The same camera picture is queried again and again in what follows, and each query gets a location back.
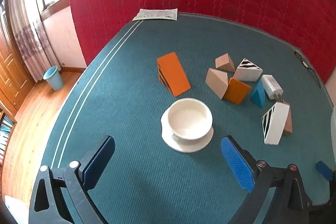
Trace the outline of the white ceramic bowl with saucer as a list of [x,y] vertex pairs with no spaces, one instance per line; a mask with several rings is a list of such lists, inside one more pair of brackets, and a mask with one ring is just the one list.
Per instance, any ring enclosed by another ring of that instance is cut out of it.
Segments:
[[198,152],[213,138],[213,115],[209,107],[194,98],[175,101],[161,117],[163,141],[181,153]]

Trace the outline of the wooden cabinet door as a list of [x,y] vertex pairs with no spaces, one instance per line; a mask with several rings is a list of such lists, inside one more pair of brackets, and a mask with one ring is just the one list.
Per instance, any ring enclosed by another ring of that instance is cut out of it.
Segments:
[[9,36],[6,13],[1,6],[1,91],[16,111],[34,87]]

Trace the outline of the teal table mat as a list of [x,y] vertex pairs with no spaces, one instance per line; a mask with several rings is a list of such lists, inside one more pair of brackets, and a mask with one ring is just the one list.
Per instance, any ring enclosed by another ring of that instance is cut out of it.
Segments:
[[[185,98],[212,112],[214,135],[195,153],[180,153],[161,137],[161,116],[176,98],[159,82],[157,59],[176,53],[191,89]],[[215,59],[228,53],[272,75],[290,104],[293,132],[265,145],[261,118],[272,107],[249,97],[221,100],[205,79]],[[109,223],[227,223],[247,195],[221,154],[231,135],[269,165],[298,166],[311,201],[326,203],[329,183],[315,170],[334,167],[333,107],[323,84],[288,43],[234,22],[179,14],[177,20],[130,22],[102,49],[70,92],[51,132],[43,164],[80,160],[105,136],[116,143],[112,159],[90,197]]]

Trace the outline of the bookshelf with books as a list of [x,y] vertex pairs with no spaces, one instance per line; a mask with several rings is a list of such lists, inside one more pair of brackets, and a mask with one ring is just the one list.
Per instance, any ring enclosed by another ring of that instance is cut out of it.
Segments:
[[6,150],[11,138],[11,135],[15,129],[17,121],[6,106],[1,102],[1,128],[0,128],[0,161],[1,167],[5,161]]

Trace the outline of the large beige wooden wedge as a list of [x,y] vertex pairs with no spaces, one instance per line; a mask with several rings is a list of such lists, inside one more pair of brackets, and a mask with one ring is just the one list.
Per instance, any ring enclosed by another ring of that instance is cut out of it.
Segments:
[[206,84],[222,100],[228,89],[228,74],[224,71],[209,68]]

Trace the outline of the tall white zebra wedge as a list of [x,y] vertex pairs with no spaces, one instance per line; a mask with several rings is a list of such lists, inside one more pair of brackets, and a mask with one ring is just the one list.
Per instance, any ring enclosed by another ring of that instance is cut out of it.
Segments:
[[261,118],[264,144],[278,145],[282,137],[290,106],[276,102]]

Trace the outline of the white paper leaflet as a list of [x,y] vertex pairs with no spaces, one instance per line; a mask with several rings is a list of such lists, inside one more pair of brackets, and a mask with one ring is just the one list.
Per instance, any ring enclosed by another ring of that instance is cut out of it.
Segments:
[[138,14],[132,19],[137,20],[150,20],[150,19],[164,19],[176,21],[178,17],[178,9],[164,9],[164,10],[150,10],[139,9]]

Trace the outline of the blue wedge block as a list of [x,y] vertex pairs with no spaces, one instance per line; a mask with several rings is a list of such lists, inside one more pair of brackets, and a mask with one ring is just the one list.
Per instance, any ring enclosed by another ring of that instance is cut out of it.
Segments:
[[263,87],[262,80],[260,80],[251,95],[251,101],[259,108],[263,108],[266,101],[266,93]]

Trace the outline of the white zebra striped wedge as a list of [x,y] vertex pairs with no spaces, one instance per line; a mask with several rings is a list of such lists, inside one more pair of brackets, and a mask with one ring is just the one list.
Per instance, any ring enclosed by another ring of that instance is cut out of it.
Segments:
[[262,73],[263,70],[259,66],[244,58],[236,68],[232,78],[238,81],[256,82]]

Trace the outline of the large orange wedge block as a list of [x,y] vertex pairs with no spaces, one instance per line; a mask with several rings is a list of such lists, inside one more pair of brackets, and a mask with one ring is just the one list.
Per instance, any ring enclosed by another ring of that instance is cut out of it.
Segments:
[[157,59],[158,78],[175,97],[191,89],[177,54],[169,53]]

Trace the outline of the brown wooden block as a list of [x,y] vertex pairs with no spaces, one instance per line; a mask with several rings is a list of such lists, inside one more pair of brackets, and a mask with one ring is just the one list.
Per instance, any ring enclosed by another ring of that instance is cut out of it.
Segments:
[[289,108],[288,116],[287,116],[286,123],[285,123],[282,134],[285,136],[289,136],[292,134],[292,132],[293,132],[293,126],[292,126],[292,118],[291,118],[291,108]]

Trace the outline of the light blue waste bin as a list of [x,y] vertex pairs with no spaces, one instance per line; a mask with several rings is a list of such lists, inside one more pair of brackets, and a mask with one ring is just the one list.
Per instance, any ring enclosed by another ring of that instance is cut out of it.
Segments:
[[48,84],[50,85],[50,87],[52,87],[54,91],[60,90],[64,85],[58,67],[56,65],[50,67],[45,72],[45,74],[43,75],[43,79],[48,82]]

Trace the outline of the orange striped wedge block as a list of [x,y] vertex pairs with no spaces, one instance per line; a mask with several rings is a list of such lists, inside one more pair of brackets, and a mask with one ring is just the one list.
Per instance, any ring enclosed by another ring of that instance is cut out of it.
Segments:
[[249,93],[250,89],[251,87],[249,85],[232,77],[228,81],[228,88],[223,99],[239,105]]

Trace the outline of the white usb charger plug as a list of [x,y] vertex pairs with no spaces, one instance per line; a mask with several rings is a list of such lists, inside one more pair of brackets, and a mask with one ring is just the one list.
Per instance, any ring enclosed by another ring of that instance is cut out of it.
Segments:
[[262,86],[270,100],[284,102],[283,89],[272,75],[262,75]]

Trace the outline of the small beige wooden wedge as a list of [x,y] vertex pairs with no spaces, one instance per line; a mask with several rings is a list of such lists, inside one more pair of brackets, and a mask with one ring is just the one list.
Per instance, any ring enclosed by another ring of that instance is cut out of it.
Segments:
[[235,72],[235,66],[228,53],[215,59],[215,68],[220,71]]

